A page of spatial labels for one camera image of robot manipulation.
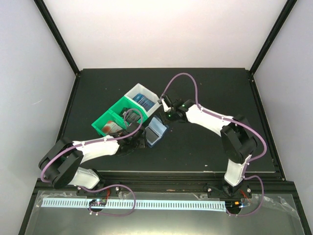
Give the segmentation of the blue leather card holder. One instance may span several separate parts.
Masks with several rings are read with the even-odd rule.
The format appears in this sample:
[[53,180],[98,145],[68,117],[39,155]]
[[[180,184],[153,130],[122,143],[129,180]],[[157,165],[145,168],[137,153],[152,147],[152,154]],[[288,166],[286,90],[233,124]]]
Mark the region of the blue leather card holder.
[[157,116],[154,116],[149,125],[145,128],[146,140],[150,148],[156,145],[167,132],[169,126],[163,124],[162,120]]

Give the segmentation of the green double card bin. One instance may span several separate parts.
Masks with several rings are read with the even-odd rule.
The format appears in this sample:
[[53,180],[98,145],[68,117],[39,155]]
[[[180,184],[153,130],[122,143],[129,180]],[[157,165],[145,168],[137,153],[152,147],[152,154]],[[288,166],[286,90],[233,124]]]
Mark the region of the green double card bin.
[[148,116],[140,105],[126,98],[121,97],[116,103],[114,103],[104,114],[102,114],[96,121],[91,125],[96,130],[99,135],[105,136],[106,134],[102,131],[105,124],[108,121],[113,121],[122,128],[125,128],[125,123],[123,117],[120,115],[123,108],[137,109],[142,113],[143,122],[148,119]]

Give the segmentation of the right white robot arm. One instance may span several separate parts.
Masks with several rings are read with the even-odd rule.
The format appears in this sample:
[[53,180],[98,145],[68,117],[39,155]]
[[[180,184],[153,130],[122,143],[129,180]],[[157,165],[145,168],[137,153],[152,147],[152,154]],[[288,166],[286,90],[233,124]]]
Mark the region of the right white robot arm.
[[246,121],[246,118],[241,115],[225,117],[190,99],[172,101],[166,94],[161,96],[158,103],[163,106],[161,119],[164,123],[182,121],[197,124],[221,137],[228,162],[220,191],[227,197],[238,194],[248,161],[258,145],[256,138],[238,124],[241,120]]

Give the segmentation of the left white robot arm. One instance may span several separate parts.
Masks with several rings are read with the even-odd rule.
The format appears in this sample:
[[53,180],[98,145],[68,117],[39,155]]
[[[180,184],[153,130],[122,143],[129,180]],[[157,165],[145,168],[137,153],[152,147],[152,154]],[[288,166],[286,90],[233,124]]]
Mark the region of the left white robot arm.
[[146,130],[139,123],[88,141],[63,138],[40,160],[40,179],[55,189],[72,185],[100,195],[105,190],[105,180],[95,168],[86,169],[81,164],[99,157],[128,154],[146,146]]

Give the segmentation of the black card stack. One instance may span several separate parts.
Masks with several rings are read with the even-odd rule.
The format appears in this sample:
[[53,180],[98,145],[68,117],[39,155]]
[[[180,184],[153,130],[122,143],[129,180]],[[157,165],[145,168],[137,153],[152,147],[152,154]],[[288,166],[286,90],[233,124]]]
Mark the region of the black card stack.
[[129,125],[133,122],[140,121],[141,118],[140,118],[139,113],[137,113],[133,110],[127,112],[128,110],[129,110],[129,108],[124,107],[120,113],[120,116],[123,118],[125,125]]

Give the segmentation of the red card stack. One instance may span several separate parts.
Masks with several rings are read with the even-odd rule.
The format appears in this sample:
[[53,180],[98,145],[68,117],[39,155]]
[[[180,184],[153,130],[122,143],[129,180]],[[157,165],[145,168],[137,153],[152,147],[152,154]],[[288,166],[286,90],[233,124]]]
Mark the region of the red card stack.
[[105,134],[111,134],[116,133],[122,130],[122,127],[120,127],[117,123],[115,123],[112,120],[108,120],[107,123],[102,127],[101,131]]

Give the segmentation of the blue card stack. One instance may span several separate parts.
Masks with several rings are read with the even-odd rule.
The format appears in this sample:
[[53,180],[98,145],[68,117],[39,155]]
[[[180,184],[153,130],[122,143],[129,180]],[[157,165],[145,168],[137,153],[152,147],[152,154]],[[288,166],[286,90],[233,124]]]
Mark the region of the blue card stack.
[[145,109],[145,111],[149,111],[155,105],[153,101],[151,101],[149,98],[141,93],[135,95],[133,101],[141,105]]

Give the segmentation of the left circuit board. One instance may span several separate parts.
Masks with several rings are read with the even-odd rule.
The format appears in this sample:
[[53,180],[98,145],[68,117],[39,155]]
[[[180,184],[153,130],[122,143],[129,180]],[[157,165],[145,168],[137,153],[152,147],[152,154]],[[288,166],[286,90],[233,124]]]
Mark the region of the left circuit board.
[[101,207],[104,207],[107,203],[107,200],[106,199],[92,199],[90,202],[89,202],[89,206],[92,207],[92,206],[101,206]]

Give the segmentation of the circuit board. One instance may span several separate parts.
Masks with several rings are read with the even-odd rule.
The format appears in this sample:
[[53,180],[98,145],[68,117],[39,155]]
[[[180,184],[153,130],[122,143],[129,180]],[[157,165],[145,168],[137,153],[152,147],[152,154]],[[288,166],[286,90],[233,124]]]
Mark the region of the circuit board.
[[107,200],[106,199],[92,199],[90,202],[89,202],[89,206],[92,207],[92,206],[101,206],[101,207],[104,207],[107,203]]
[[225,202],[225,207],[229,209],[242,209],[244,207],[250,206],[251,203],[249,201],[228,201]]

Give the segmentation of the right circuit board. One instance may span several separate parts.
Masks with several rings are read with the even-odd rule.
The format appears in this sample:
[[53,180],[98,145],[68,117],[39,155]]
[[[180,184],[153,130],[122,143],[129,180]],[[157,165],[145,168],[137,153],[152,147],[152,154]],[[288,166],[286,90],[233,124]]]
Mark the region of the right circuit board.
[[250,206],[251,203],[249,201],[228,201],[225,202],[225,207],[229,209],[242,209],[244,207]]

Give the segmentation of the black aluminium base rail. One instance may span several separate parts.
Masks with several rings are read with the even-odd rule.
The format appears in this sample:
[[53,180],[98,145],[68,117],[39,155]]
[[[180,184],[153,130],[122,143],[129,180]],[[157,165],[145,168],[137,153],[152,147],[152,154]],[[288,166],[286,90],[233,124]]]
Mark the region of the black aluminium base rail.
[[234,189],[224,179],[223,173],[212,172],[122,172],[97,171],[79,168],[72,177],[55,180],[38,178],[38,190],[74,190],[81,194],[104,195],[105,188],[112,186],[114,193],[125,186],[133,192],[204,192],[213,197],[237,197],[239,190],[251,189],[252,193],[296,195],[294,182],[284,180],[279,173],[247,175]]

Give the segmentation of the left black frame post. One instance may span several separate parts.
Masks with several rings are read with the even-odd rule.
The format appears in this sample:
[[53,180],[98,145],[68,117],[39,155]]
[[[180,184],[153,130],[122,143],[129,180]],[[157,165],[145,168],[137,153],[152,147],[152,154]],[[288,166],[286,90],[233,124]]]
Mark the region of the left black frame post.
[[73,73],[75,75],[80,74],[80,70],[77,66],[77,64],[74,61],[73,56],[70,53],[70,50],[68,49],[48,7],[45,4],[44,0],[34,0],[34,3],[36,4],[40,14],[42,15],[46,25],[48,26],[50,32],[52,33],[55,41],[57,42],[59,48],[61,49],[63,55],[65,56],[68,64],[70,65]]

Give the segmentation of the black frame post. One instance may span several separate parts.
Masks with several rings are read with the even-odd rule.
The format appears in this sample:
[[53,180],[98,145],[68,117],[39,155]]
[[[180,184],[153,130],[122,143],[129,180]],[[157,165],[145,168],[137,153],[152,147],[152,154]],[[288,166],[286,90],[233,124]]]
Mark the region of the black frame post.
[[266,37],[265,42],[263,43],[256,59],[254,60],[249,70],[249,73],[251,75],[254,75],[257,72],[259,66],[261,65],[263,59],[265,58],[267,52],[272,46],[274,40],[276,39],[277,35],[282,29],[284,23],[286,22],[288,16],[290,15],[296,3],[297,3],[297,0],[287,0],[286,3],[284,4],[281,12],[279,13],[273,27],[271,28],[268,36]]
[[61,49],[63,55],[65,56],[68,64],[70,65],[73,73],[75,75],[80,74],[80,70],[77,66],[77,64],[74,61],[73,56],[70,53],[70,50],[68,49],[48,7],[45,4],[44,0],[34,0],[34,3],[36,4],[40,14],[42,15],[46,25],[48,26],[50,32],[52,33],[55,41],[57,42],[59,48]]

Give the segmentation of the right black frame post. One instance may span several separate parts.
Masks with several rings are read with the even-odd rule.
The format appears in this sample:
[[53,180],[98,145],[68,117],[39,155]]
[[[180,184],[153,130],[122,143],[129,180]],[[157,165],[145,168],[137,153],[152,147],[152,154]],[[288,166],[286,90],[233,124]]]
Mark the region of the right black frame post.
[[273,27],[271,28],[268,36],[266,37],[265,42],[263,43],[256,59],[254,60],[249,70],[249,73],[251,75],[254,75],[257,72],[259,66],[261,65],[263,59],[265,58],[267,52],[272,46],[274,40],[276,39],[277,35],[282,29],[284,23],[286,22],[288,16],[290,15],[296,3],[297,3],[297,0],[287,0],[286,3],[284,4],[281,12],[279,13]]

